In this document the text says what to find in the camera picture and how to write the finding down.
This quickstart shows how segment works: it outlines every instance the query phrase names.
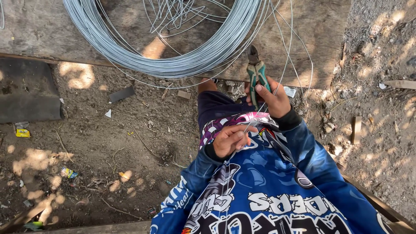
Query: hand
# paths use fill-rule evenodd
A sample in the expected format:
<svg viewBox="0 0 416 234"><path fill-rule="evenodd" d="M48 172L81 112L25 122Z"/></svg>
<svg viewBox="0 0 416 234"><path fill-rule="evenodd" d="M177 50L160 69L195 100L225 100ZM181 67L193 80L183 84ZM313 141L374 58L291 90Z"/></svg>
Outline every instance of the hand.
<svg viewBox="0 0 416 234"><path fill-rule="evenodd" d="M274 81L269 76L266 76L266 78L269 82L270 89L272 90L272 92L270 93L263 85L257 84L255 87L256 92L259 95L257 101L267 103L271 117L282 118L292 108L289 103L289 98L287 97L286 92L283 89L283 85L279 85L278 82ZM250 97L250 84L248 82L245 84L244 92L247 94L246 101L248 102L248 105L253 105Z"/></svg>
<svg viewBox="0 0 416 234"><path fill-rule="evenodd" d="M244 133L245 128L247 125L242 124L223 127L212 143L218 157L224 158L232 154L234 150L240 150L245 145L251 144L248 133ZM249 126L247 131L257 132L257 128Z"/></svg>

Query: sleeve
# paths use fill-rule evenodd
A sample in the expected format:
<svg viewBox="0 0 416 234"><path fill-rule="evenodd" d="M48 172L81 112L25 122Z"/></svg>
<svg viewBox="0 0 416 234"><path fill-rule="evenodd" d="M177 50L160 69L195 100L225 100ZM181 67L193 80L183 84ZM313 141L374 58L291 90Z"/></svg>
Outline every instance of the sleeve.
<svg viewBox="0 0 416 234"><path fill-rule="evenodd" d="M304 121L283 131L293 164L348 220L354 233L393 233L364 196L342 178L334 160Z"/></svg>
<svg viewBox="0 0 416 234"><path fill-rule="evenodd" d="M153 217L150 234L182 232L193 204L208 185L215 169L223 163L207 154L208 145L203 146L196 159L182 170L181 181L162 202L160 212Z"/></svg>

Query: black wristband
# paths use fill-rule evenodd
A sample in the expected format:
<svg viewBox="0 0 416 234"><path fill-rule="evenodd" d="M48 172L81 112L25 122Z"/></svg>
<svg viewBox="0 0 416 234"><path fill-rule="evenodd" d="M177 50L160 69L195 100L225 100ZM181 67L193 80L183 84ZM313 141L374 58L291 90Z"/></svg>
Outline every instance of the black wristband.
<svg viewBox="0 0 416 234"><path fill-rule="evenodd" d="M279 125L280 131L288 131L294 129L296 126L302 123L302 117L300 117L291 106L290 111L281 118L273 118Z"/></svg>
<svg viewBox="0 0 416 234"><path fill-rule="evenodd" d="M230 157L229 155L223 158L218 157L214 150L214 141L212 141L211 144L205 145L205 154L208 155L209 158L217 162L224 162Z"/></svg>

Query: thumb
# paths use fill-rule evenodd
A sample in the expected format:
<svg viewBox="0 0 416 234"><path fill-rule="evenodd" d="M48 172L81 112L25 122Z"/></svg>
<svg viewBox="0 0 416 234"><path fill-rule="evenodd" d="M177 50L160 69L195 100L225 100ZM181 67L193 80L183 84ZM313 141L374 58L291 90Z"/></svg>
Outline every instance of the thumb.
<svg viewBox="0 0 416 234"><path fill-rule="evenodd" d="M264 87L263 85L256 85L256 92L257 94L259 94L260 97L262 97L264 99L265 102L267 103L272 103L273 101L275 101L275 96L270 93L266 87Z"/></svg>
<svg viewBox="0 0 416 234"><path fill-rule="evenodd" d="M239 140L241 140L241 138L243 138L244 135L245 134L244 134L243 131L238 131L238 132L234 133L233 135L229 136L228 138L225 138L224 142L227 145L232 145L232 144L238 142Z"/></svg>

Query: dark shorts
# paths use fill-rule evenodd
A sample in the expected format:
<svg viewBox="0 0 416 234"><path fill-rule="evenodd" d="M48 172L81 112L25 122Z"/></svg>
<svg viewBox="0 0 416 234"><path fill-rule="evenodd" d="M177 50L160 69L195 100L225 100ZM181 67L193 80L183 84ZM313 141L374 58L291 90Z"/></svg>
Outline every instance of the dark shorts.
<svg viewBox="0 0 416 234"><path fill-rule="evenodd" d="M245 97L240 98L242 103L236 104L227 95L218 91L204 91L198 95L198 125L199 132L206 123L222 117L254 111Z"/></svg>

